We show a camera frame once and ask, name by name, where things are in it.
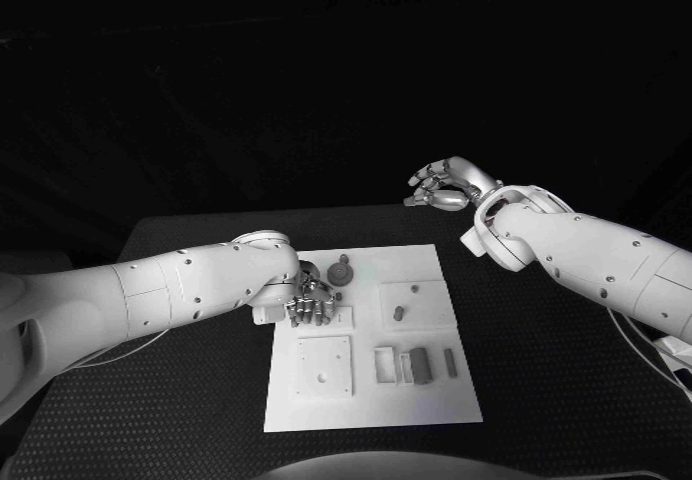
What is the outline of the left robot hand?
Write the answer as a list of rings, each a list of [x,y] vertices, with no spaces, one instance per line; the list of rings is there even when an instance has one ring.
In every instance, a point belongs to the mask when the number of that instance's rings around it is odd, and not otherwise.
[[[336,310],[333,288],[322,281],[316,265],[306,260],[300,261],[293,284],[293,298],[286,304],[291,327],[327,325]]]

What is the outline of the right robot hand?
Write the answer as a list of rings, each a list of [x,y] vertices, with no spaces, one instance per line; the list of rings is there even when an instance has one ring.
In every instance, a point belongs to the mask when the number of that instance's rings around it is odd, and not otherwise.
[[[411,176],[414,193],[404,199],[407,207],[430,206],[443,211],[477,207],[486,197],[503,186],[469,160],[448,157],[427,164]]]

